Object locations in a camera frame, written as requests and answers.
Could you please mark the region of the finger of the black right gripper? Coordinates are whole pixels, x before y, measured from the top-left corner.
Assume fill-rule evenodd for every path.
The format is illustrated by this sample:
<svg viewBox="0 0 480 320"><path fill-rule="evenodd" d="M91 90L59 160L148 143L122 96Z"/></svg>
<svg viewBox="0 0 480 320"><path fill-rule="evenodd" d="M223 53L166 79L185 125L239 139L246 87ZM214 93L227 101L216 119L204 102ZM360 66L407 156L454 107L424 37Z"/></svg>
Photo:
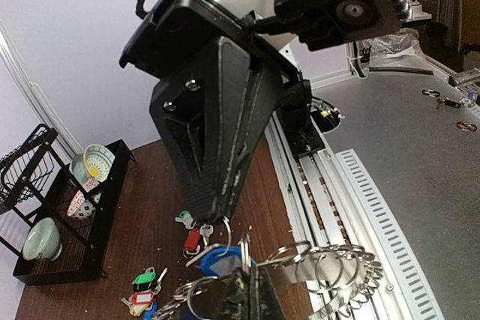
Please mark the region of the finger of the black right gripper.
<svg viewBox="0 0 480 320"><path fill-rule="evenodd" d="M165 76L154 87L150 116L174 162L187 209L201 223L221 210L224 97L216 76L189 72Z"/></svg>
<svg viewBox="0 0 480 320"><path fill-rule="evenodd" d="M263 130L283 93L278 66L226 37L207 47L202 221L231 218Z"/></svg>

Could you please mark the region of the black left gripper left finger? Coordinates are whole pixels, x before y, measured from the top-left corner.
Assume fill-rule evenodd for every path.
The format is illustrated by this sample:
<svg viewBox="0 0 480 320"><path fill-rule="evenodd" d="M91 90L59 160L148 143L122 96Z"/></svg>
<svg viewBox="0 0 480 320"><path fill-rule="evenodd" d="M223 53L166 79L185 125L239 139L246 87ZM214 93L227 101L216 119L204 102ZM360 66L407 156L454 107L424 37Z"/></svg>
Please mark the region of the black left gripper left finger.
<svg viewBox="0 0 480 320"><path fill-rule="evenodd" d="M216 319L249 319L249 278L241 268L233 271L226 283L220 303L215 310Z"/></svg>

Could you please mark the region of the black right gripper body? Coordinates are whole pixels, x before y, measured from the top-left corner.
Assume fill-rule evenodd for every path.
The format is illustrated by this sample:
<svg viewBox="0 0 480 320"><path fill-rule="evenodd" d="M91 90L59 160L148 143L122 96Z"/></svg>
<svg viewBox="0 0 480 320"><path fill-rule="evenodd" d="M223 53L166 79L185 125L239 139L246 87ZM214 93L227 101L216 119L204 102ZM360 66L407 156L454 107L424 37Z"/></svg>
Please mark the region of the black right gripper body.
<svg viewBox="0 0 480 320"><path fill-rule="evenodd" d="M271 44L213 0L158 0L125 45L119 64L132 65L158 82L175 72L206 77L209 59L204 52L219 37L279 67L284 89L280 99L300 81L296 68Z"/></svg>

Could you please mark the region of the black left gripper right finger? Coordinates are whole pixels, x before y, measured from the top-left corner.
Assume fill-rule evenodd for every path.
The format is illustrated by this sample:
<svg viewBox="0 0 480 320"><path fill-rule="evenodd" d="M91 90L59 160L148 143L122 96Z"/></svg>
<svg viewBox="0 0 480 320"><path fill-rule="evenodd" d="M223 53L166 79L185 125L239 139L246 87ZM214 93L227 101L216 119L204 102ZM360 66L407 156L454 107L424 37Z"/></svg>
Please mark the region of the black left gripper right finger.
<svg viewBox="0 0 480 320"><path fill-rule="evenodd" d="M285 315L265 268L250 270L250 319L281 320Z"/></svg>

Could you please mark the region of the blue key tag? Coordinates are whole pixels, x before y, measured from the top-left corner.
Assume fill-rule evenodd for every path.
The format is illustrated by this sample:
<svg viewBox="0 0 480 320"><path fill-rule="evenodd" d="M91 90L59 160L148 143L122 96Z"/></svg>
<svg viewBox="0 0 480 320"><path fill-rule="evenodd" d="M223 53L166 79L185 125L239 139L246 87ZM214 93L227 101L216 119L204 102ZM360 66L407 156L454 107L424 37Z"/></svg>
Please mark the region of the blue key tag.
<svg viewBox="0 0 480 320"><path fill-rule="evenodd" d="M197 263L204 276L225 277L242 266L242 250L240 247L227 250L223 245L211 244L188 260L185 267L192 268Z"/></svg>

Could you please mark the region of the metal disc with key rings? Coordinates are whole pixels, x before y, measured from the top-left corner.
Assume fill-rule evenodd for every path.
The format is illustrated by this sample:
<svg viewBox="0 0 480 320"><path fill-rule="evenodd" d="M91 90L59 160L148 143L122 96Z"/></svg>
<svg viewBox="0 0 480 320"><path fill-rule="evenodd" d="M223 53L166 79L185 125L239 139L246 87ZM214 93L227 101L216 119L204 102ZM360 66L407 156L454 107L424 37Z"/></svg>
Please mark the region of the metal disc with key rings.
<svg viewBox="0 0 480 320"><path fill-rule="evenodd" d="M242 253L241 269L249 278L249 319L250 319L250 272L253 267L265 268L270 276L274 291L279 286L308 284L306 291L310 295L326 294L330 300L318 310L314 310L309 319L330 319L336 315L350 316L367 303L375 294L383 278L383 265L373 253L356 244L334 244L315 247L310 241L298 241L277 248L262 262L256 262L251 256L251 240L244 233L237 244L220 244L228 250L240 247ZM188 313L191 319L207 319L203 312L196 311L194 301L204 295L214 283L223 285L220 298L211 315L221 301L224 288L232 274L225 277L202 276L198 280L179 286L172 300L158 308L153 319L183 319Z"/></svg>

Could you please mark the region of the mixed colour key tag bunch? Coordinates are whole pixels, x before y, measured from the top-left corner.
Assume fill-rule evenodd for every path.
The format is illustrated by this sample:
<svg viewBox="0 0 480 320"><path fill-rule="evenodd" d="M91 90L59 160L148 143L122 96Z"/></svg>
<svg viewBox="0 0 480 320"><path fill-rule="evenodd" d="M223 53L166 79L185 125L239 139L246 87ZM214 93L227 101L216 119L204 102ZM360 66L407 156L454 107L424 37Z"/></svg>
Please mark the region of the mixed colour key tag bunch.
<svg viewBox="0 0 480 320"><path fill-rule="evenodd" d="M157 296L162 289L162 282L168 273L164 268L158 273L154 267L147 268L132 282L133 294L129 298L119 298L128 308L131 316L152 319L158 310Z"/></svg>

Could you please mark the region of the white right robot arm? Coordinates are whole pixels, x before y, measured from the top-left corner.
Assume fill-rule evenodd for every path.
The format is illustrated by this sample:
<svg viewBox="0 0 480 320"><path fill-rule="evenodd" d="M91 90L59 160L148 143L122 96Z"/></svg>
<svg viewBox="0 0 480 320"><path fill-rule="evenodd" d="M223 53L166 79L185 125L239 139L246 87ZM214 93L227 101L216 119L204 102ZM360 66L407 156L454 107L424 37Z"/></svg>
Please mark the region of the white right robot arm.
<svg viewBox="0 0 480 320"><path fill-rule="evenodd" d="M197 222L233 215L272 113L302 80L280 53L291 37L253 29L273 2L158 0L119 59L158 80L150 115Z"/></svg>

